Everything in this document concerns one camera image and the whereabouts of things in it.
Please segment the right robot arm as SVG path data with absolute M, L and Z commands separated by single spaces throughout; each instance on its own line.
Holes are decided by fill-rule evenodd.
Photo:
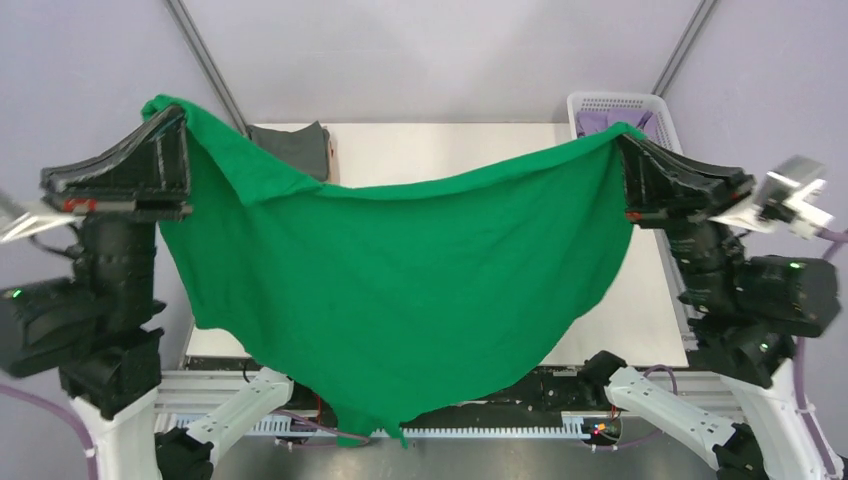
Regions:
M 624 135 L 626 217 L 662 231 L 695 311 L 692 358 L 739 404 L 734 421 L 688 403 L 602 351 L 579 372 L 613 406 L 697 454 L 720 479 L 843 479 L 847 460 L 825 439 L 804 391 L 802 353 L 840 311 L 836 267 L 825 258 L 747 257 L 742 237 L 788 225 L 802 238 L 845 243 L 815 198 L 823 165 L 793 156 L 761 182 L 738 167 L 709 165 Z

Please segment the green t-shirt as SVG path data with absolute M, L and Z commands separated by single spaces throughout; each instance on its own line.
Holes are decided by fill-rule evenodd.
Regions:
M 625 259 L 618 123 L 448 178 L 321 183 L 187 100 L 191 214 L 164 222 L 198 327 L 310 388 L 339 427 L 402 423 L 519 381 Z

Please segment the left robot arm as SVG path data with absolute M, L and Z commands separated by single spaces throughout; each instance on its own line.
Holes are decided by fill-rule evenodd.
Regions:
M 56 370 L 69 396 L 57 408 L 81 438 L 93 479 L 208 479 L 230 448 L 285 405 L 293 383 L 264 368 L 183 428 L 154 429 L 162 380 L 164 309 L 154 296 L 156 227 L 191 213 L 187 118 L 154 113 L 104 153 L 46 168 L 42 197 L 1 199 L 1 239 L 35 241 L 71 229 L 72 273 L 1 292 L 1 368 L 15 378 Z

